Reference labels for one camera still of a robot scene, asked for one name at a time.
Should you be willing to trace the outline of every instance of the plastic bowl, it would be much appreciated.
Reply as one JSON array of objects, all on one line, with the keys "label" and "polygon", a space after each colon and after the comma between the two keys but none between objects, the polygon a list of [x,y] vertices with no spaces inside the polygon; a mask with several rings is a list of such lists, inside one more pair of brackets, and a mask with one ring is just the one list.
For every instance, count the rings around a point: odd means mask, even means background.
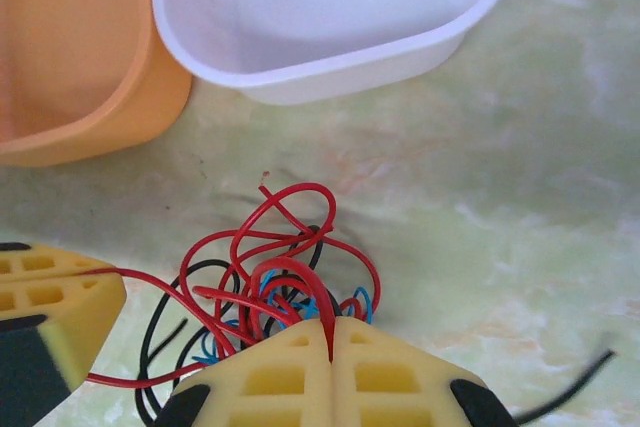
[{"label": "plastic bowl", "polygon": [[172,54],[204,80],[297,104],[445,61],[498,0],[153,0]]},{"label": "plastic bowl", "polygon": [[192,76],[151,0],[0,0],[0,164],[44,166],[149,140]]}]

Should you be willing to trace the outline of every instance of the light green surface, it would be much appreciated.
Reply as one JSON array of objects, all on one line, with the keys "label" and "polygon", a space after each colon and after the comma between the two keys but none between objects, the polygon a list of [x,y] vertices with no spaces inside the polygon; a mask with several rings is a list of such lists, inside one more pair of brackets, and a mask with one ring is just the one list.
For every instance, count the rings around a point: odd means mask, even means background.
[{"label": "light green surface", "polygon": [[[612,332],[621,356],[540,425],[637,426],[639,25],[640,0],[504,0],[441,68],[372,92],[282,108],[200,84],[147,145],[0,169],[0,236],[168,279],[194,241],[239,225],[264,170],[272,190],[322,182],[338,230],[381,271],[380,328],[475,371],[513,411],[556,393]],[[321,272],[349,289],[365,278],[333,252]],[[124,377],[158,297],[128,285],[96,365]],[[41,425],[139,423],[129,392],[88,385]]]}]

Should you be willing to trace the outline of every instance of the marble surface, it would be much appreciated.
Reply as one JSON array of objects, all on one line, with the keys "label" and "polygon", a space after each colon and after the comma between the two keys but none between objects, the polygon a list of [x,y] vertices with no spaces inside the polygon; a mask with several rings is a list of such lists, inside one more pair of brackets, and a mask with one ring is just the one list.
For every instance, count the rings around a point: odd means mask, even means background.
[{"label": "marble surface", "polygon": [[[338,197],[338,232],[380,269],[379,328],[475,371],[514,412],[612,334],[619,357],[539,425],[637,426],[639,25],[640,0],[503,0],[449,62],[407,82],[293,108],[197,84],[146,145],[0,168],[0,237],[169,279],[194,241],[251,211],[263,171],[273,190],[318,181]],[[313,198],[295,208],[322,216]],[[366,278],[331,251],[321,272],[339,291]],[[159,294],[128,290],[96,371],[135,374]],[[39,424],[76,425],[140,423],[131,393],[86,385]]]}]

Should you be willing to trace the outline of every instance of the tangled wires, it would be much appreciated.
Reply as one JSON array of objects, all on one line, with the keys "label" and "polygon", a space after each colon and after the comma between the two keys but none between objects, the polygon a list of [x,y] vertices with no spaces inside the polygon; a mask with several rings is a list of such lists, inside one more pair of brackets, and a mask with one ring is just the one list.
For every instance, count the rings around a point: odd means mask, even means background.
[{"label": "tangled wires", "polygon": [[[209,235],[191,247],[182,260],[179,275],[171,283],[144,272],[130,269],[106,268],[88,273],[115,272],[125,277],[136,278],[155,285],[164,291],[158,306],[151,316],[140,352],[140,372],[136,380],[118,379],[99,374],[90,374],[88,379],[111,386],[135,389],[136,407],[146,425],[153,424],[153,417],[146,403],[157,415],[162,405],[153,387],[173,381],[202,369],[207,365],[234,355],[268,338],[274,329],[284,329],[309,318],[319,318],[324,327],[329,346],[329,358],[333,352],[333,331],[336,316],[350,315],[371,322],[373,313],[380,302],[380,279],[373,263],[358,249],[327,234],[333,230],[336,215],[336,200],[326,187],[316,183],[301,183],[272,194],[265,186],[259,189],[266,200],[245,220],[237,230],[227,230]],[[322,195],[327,201],[327,216],[320,226],[307,226],[282,205],[282,200],[300,192]],[[277,209],[285,219],[297,229],[297,234],[282,234],[253,230],[255,223],[270,209]],[[263,240],[258,247],[241,252],[245,238]],[[208,259],[193,263],[200,250],[221,239],[231,239],[229,261]],[[373,295],[364,287],[358,287],[354,295],[338,302],[315,273],[315,268],[325,246],[344,250],[359,259],[367,268],[373,287]],[[308,264],[297,259],[312,250]],[[251,258],[272,254],[260,262],[251,273],[245,263]],[[217,287],[189,285],[189,276],[201,269],[217,267],[223,269]],[[203,307],[196,298],[209,302]],[[153,333],[162,312],[170,299],[177,300],[202,324],[201,328],[184,345],[173,372],[149,378],[149,365],[181,333],[187,324],[183,319],[171,334],[153,351],[150,350]],[[193,347],[200,342],[202,355],[195,356],[195,362],[185,366]]]}]

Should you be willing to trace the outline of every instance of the orange plastic container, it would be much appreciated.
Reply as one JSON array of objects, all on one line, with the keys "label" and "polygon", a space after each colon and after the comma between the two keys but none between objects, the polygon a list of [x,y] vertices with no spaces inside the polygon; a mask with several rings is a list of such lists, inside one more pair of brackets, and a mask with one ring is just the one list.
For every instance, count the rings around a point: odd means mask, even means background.
[{"label": "orange plastic container", "polygon": [[161,42],[151,0],[0,0],[0,164],[150,140],[182,111],[191,78]]}]

